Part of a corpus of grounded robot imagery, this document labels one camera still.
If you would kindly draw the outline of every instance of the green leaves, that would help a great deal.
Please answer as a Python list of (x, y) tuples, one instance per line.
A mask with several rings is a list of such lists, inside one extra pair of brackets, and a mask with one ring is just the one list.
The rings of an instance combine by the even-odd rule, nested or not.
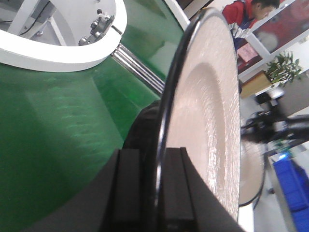
[(302, 67), (299, 66), (299, 59), (294, 61), (292, 52), (276, 55), (273, 61), (267, 63), (267, 66), (265, 73), (273, 84), (280, 82), (280, 86), (285, 86), (287, 82), (293, 82), (295, 78), (301, 79)]

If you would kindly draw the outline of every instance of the red jacket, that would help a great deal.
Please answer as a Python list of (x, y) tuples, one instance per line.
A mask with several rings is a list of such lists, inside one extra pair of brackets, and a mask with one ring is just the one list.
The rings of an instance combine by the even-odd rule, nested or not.
[(235, 49), (238, 49), (240, 41), (247, 36), (250, 28), (257, 21), (252, 16), (252, 0), (237, 0), (227, 5), (222, 14), (231, 30)]

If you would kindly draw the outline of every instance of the dark hair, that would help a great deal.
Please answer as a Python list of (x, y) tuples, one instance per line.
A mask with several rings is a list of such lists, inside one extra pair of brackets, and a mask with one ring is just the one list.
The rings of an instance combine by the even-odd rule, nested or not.
[(252, 0), (251, 4), (261, 3), (262, 7), (273, 6), (278, 8), (280, 5), (280, 0)]

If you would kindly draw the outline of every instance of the green machine surface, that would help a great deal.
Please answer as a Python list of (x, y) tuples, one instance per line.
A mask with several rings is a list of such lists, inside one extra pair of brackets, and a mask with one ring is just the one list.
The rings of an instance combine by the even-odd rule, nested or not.
[[(165, 80), (181, 27), (160, 0), (125, 5), (121, 43)], [(20, 231), (72, 198), (157, 99), (110, 57), (67, 73), (0, 64), (0, 231)]]

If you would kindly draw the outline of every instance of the plate glaze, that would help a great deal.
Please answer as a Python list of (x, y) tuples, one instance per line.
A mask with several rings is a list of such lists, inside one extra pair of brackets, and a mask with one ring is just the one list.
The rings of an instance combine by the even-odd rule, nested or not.
[(236, 220), (239, 94), (230, 31), (211, 15), (193, 36), (176, 89), (167, 147), (186, 147), (198, 173)]

